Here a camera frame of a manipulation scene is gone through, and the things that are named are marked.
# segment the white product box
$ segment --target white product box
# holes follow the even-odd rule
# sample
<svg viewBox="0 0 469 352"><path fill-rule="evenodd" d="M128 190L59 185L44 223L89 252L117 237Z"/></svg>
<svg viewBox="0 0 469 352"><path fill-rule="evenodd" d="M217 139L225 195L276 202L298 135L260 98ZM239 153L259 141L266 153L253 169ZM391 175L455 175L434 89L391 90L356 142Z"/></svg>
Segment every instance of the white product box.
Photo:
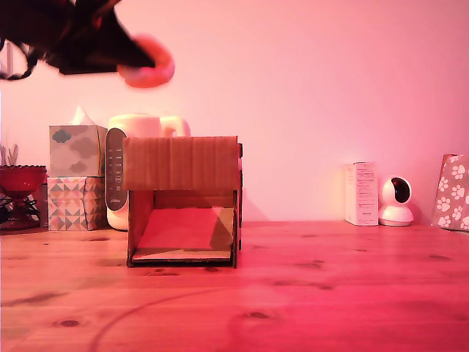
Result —
<svg viewBox="0 0 469 352"><path fill-rule="evenodd" d="M378 181L375 163L345 166L345 220L358 226L378 225Z"/></svg>

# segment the tissue box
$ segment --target tissue box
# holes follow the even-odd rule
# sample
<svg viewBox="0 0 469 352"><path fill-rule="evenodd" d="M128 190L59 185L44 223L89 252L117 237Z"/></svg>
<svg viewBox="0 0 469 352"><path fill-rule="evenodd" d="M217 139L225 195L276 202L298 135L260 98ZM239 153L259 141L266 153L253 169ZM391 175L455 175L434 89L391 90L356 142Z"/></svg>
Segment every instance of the tissue box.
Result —
<svg viewBox="0 0 469 352"><path fill-rule="evenodd" d="M104 176L106 133L107 128L97 125L49 126L49 176Z"/></svg>
<svg viewBox="0 0 469 352"><path fill-rule="evenodd" d="M358 226L378 225L378 183L374 163L345 166L345 220Z"/></svg>
<svg viewBox="0 0 469 352"><path fill-rule="evenodd" d="M104 177L48 178L48 215L51 231L106 226Z"/></svg>

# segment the camera lens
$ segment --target camera lens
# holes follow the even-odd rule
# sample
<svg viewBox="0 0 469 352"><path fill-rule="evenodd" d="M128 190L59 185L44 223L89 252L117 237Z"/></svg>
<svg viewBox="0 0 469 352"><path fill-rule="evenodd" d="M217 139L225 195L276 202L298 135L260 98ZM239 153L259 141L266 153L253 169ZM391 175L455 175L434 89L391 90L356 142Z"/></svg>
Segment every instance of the camera lens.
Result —
<svg viewBox="0 0 469 352"><path fill-rule="evenodd" d="M405 203L410 197L410 188L403 179L395 177L391 180L394 186L394 196L399 203Z"/></svg>

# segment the control panel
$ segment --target control panel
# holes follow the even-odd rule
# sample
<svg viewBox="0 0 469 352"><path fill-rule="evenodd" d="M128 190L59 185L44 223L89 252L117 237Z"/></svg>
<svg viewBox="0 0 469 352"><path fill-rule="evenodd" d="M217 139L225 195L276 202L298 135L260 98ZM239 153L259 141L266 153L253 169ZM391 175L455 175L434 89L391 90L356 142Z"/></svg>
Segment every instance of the control panel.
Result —
<svg viewBox="0 0 469 352"><path fill-rule="evenodd" d="M111 128L106 135L106 205L112 211L121 209L127 201L127 192L122 187L126 137L118 128Z"/></svg>

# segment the cloud pattern tissue box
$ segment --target cloud pattern tissue box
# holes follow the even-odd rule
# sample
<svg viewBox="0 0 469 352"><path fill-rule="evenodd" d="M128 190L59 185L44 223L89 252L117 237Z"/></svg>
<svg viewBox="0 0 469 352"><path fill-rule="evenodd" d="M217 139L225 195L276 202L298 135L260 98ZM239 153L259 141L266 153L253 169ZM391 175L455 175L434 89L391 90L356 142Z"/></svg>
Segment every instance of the cloud pattern tissue box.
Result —
<svg viewBox="0 0 469 352"><path fill-rule="evenodd" d="M50 231L89 231L107 225L104 177L48 178Z"/></svg>
<svg viewBox="0 0 469 352"><path fill-rule="evenodd" d="M49 126L49 176L104 176L106 133L98 125Z"/></svg>

